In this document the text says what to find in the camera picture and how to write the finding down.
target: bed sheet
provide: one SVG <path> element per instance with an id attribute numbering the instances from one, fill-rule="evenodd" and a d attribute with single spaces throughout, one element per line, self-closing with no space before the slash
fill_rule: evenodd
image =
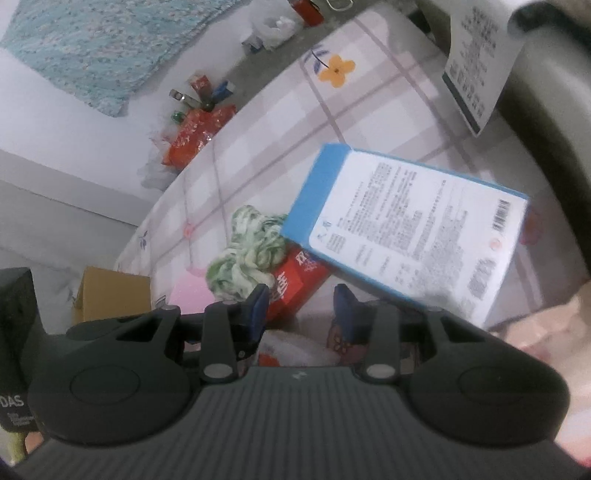
<path id="1" fill-rule="evenodd" d="M 169 296 L 182 272 L 207 267 L 224 249 L 238 207 L 289 212 L 322 144 L 344 142 L 529 195 L 488 326 L 566 301 L 588 272 L 560 204 L 500 115 L 479 138 L 471 136 L 441 80 L 445 60 L 406 17 L 385 4 L 369 8 L 285 69 L 222 129 L 156 203 L 115 268 L 149 275 L 154 303 Z M 343 280 L 330 277 L 300 310 L 301 333 L 325 343 L 333 287 Z M 361 300 L 372 298 L 347 283 Z"/>

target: red packaging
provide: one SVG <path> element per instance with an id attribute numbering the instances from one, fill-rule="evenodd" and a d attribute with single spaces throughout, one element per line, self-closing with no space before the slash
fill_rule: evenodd
<path id="1" fill-rule="evenodd" d="M 162 160 L 163 165 L 185 168 L 228 121 L 236 115 L 236 106 L 226 105 L 213 112 L 191 110 Z"/>
<path id="2" fill-rule="evenodd" d="M 192 77 L 189 78 L 189 85 L 191 85 L 193 90 L 199 94 L 201 100 L 212 97 L 213 87 L 212 83 L 207 78 L 207 75 L 199 75 L 198 73 L 193 74 Z"/>
<path id="3" fill-rule="evenodd" d="M 276 284 L 271 294 L 267 322 L 297 313 L 329 277 L 330 271 L 300 246 L 287 253 L 285 261 L 273 272 Z"/>
<path id="4" fill-rule="evenodd" d="M 315 27 L 324 21 L 324 17 L 320 13 L 320 8 L 310 0 L 293 0 L 290 4 L 309 27 Z"/>

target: blue and white box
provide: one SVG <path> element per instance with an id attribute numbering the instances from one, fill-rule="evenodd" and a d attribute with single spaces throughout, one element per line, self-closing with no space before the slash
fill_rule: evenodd
<path id="1" fill-rule="evenodd" d="M 476 178 L 327 144 L 281 233 L 389 294 L 483 327 L 527 204 Z"/>

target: printed receipt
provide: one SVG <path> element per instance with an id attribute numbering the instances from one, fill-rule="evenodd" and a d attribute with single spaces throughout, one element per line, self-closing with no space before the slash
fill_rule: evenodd
<path id="1" fill-rule="evenodd" d="M 523 46 L 481 7 L 462 3 L 452 13 L 452 44 L 443 81 L 468 127 L 480 134 Z"/>

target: white plastic bag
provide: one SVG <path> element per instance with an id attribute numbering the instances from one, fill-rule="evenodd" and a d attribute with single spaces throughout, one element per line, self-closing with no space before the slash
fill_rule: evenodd
<path id="1" fill-rule="evenodd" d="M 282 330 L 267 330 L 255 354 L 255 364 L 262 367 L 332 367 L 339 361 L 338 353 Z"/>
<path id="2" fill-rule="evenodd" d="M 146 189 L 157 189 L 164 192 L 174 179 L 178 171 L 174 167 L 162 165 L 162 153 L 152 147 L 148 155 L 146 165 L 138 169 L 138 175 L 142 177 L 141 185 Z"/>
<path id="3" fill-rule="evenodd" d="M 253 0 L 250 18 L 255 35 L 267 50 L 281 45 L 304 27 L 287 0 Z"/>

